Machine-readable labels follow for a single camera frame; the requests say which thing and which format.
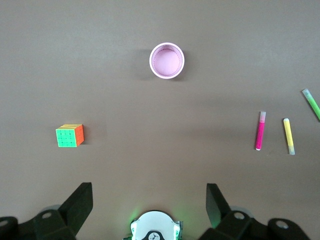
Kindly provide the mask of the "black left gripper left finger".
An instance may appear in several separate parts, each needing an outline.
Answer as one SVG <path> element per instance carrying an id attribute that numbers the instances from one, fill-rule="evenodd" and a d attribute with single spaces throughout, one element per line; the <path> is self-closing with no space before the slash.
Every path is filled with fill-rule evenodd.
<path id="1" fill-rule="evenodd" d="M 83 182 L 58 209 L 48 209 L 33 219 L 37 240 L 75 240 L 93 209 L 93 186 Z"/>

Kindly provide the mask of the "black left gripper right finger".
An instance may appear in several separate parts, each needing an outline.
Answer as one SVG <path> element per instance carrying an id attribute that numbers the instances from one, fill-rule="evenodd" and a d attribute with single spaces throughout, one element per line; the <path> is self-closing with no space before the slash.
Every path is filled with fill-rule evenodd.
<path id="1" fill-rule="evenodd" d="M 268 240 L 267 226 L 241 210 L 232 210 L 215 183 L 206 185 L 206 211 L 211 223 L 201 240 Z"/>

